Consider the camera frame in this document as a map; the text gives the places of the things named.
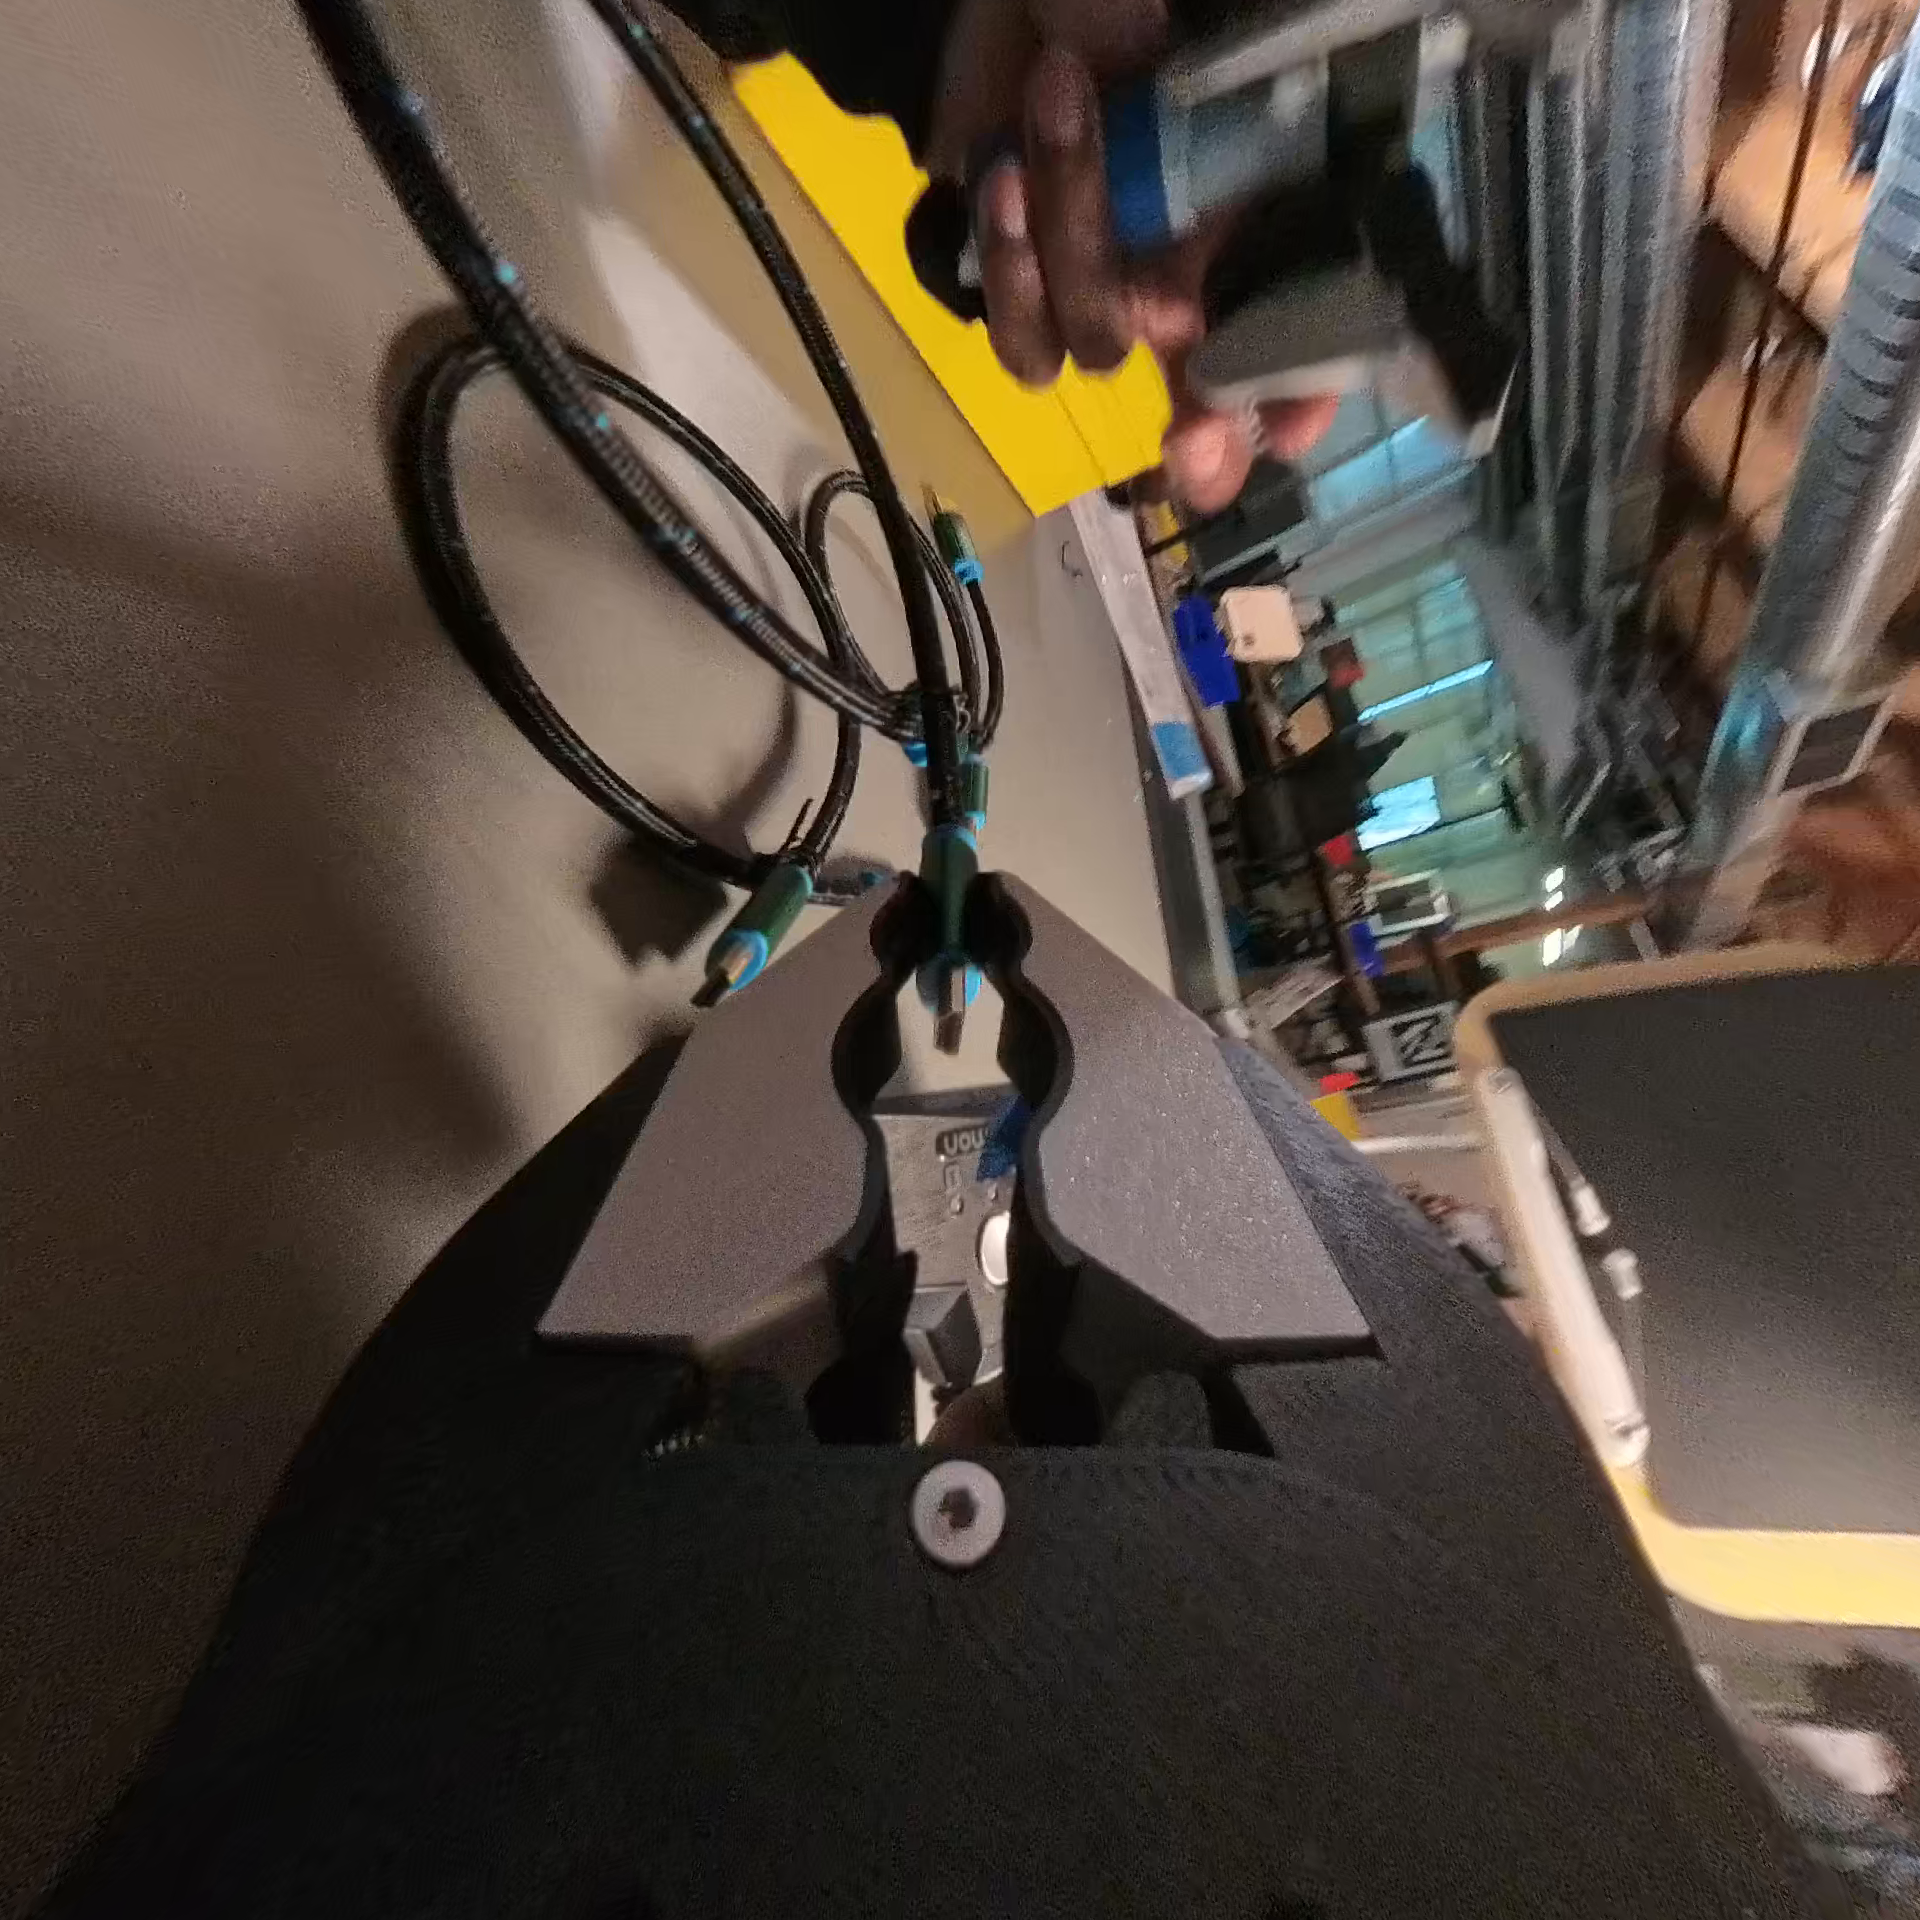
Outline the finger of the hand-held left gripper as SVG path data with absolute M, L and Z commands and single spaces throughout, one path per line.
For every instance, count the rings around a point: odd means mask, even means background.
M 1293 271 L 1220 257 L 1204 278 L 1206 329 L 1189 352 L 1189 390 L 1206 405 L 1375 393 L 1422 399 L 1401 280 L 1369 257 Z

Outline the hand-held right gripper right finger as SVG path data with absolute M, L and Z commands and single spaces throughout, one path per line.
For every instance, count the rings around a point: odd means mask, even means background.
M 973 879 L 966 937 L 1025 1107 L 1006 1372 L 1369 1356 L 1222 1038 L 1009 872 Z

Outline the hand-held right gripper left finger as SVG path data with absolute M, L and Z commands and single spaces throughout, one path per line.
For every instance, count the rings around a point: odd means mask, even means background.
M 848 1357 L 915 1285 L 872 1104 L 903 1062 L 921 887 L 809 932 L 687 1035 L 539 1334 L 669 1357 Z

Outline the black hdmi switch box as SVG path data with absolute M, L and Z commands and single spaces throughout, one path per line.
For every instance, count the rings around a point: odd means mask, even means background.
M 1025 1104 L 1006 1084 L 884 1094 L 895 1240 L 917 1267 L 903 1340 L 935 1405 L 1000 1373 Z

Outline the yellow bin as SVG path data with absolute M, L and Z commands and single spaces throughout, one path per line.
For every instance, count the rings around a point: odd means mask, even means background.
M 787 55 L 739 67 L 732 88 L 1033 516 L 1158 462 L 1169 403 L 1145 350 L 1109 374 L 1065 367 L 1048 385 L 1025 389 L 1000 369 L 984 326 L 955 320 L 921 287 L 905 215 L 928 177 L 892 123 L 837 109 Z

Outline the person's left hand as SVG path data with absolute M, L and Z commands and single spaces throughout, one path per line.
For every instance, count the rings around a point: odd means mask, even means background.
M 1204 335 L 1201 283 L 1220 231 L 1127 261 L 1113 236 L 1097 93 L 1161 60 L 1177 25 L 1163 1 L 965 1 L 943 32 L 924 165 L 976 180 L 973 229 L 999 363 L 1040 389 L 1075 363 L 1117 369 L 1148 350 L 1169 421 L 1139 501 L 1193 515 L 1230 507 L 1259 460 L 1295 462 L 1331 430 L 1339 398 L 1254 412 L 1198 398 L 1187 363 Z

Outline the printed paper sheets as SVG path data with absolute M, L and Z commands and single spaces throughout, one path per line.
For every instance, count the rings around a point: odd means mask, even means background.
M 1097 604 L 1111 621 L 1158 774 L 1174 801 L 1204 796 L 1211 763 L 1135 516 L 1088 491 L 1067 507 Z

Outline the dark curved panel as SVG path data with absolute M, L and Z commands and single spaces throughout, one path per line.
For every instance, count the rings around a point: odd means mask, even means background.
M 1603 1473 L 1669 1595 L 1915 1633 L 1915 965 L 1550 972 L 1477 997 L 1455 1065 L 1472 1104 L 1513 1070 L 1548 1132 L 1647 1417 Z

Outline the round metal air duct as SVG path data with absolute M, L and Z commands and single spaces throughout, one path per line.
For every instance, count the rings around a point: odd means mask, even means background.
M 1917 491 L 1915 188 L 1862 222 L 1813 425 L 1795 471 L 1687 840 L 1681 947 L 1731 943 L 1789 821 L 1865 768 L 1896 672 L 1885 628 L 1912 588 Z

